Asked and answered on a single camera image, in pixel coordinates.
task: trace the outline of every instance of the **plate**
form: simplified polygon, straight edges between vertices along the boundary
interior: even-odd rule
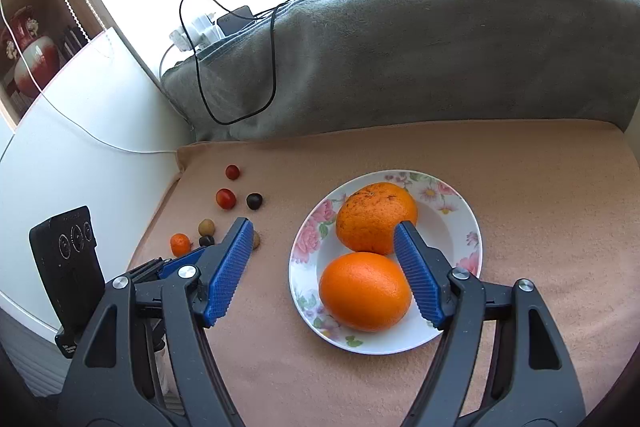
[[[365,355],[390,355],[420,346],[441,331],[420,315],[412,298],[406,315],[392,328],[378,333],[339,324],[318,296],[324,268],[350,250],[335,234],[335,218],[348,196],[366,185],[390,182],[405,188],[418,206],[416,229],[430,247],[442,250],[451,266],[463,266],[476,276],[482,266],[482,238],[478,222],[462,196],[450,185],[416,171],[371,172],[341,185],[306,216],[289,257],[291,296],[306,324],[334,346]],[[390,255],[396,263],[395,255]]]

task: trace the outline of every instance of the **beige blanket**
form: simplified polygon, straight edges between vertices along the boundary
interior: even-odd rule
[[[465,121],[370,128],[271,142],[181,149],[183,176],[132,266],[168,257],[169,238],[216,239],[238,216],[262,245],[229,311],[207,332],[226,386],[251,426],[397,426],[415,398],[437,340],[382,357],[324,342],[298,315],[287,263],[298,227],[333,188],[366,172],[413,169],[443,179],[473,209],[483,280],[538,286],[569,347],[587,409],[612,386],[640,339],[640,172],[614,126],[593,121]],[[225,166],[242,177],[230,182]],[[238,205],[217,207],[232,188]],[[257,212],[244,198],[261,192]],[[486,323],[465,412],[479,404],[493,325]]]

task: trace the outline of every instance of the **metal screw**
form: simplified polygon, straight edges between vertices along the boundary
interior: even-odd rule
[[[456,266],[453,270],[451,270],[451,273],[456,279],[469,279],[469,270],[463,268],[462,266]]]
[[[129,284],[129,279],[124,277],[124,275],[121,275],[120,277],[116,277],[113,280],[113,287],[116,288],[116,290],[126,288],[127,284]]]
[[[535,286],[533,286],[533,283],[529,279],[520,279],[518,281],[518,288],[524,292],[532,292]]]
[[[178,275],[180,277],[182,277],[183,279],[191,279],[191,277],[196,275],[196,267],[195,266],[191,266],[190,264],[188,264],[186,266],[182,266],[178,270]]]

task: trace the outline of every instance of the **olive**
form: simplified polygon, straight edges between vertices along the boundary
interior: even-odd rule
[[[254,192],[253,194],[249,194],[246,197],[246,206],[248,206],[250,209],[258,210],[258,208],[260,208],[261,205],[262,205],[262,196],[257,192]]]
[[[212,235],[203,235],[198,240],[198,244],[201,247],[212,247],[213,245],[215,245],[215,243],[216,243],[216,240],[213,239]]]

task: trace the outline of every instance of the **white wall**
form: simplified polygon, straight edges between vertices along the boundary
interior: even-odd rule
[[[13,137],[14,131],[12,131],[9,124],[0,114],[0,158],[2,158],[2,154],[4,154],[4,151]]]
[[[189,126],[113,29],[82,49],[45,94],[64,114],[119,147],[174,151],[191,141]],[[60,323],[36,269],[29,230],[86,204],[100,267],[105,279],[112,279],[127,269],[177,173],[172,152],[135,154],[110,148],[39,97],[0,162],[0,307],[52,340]]]

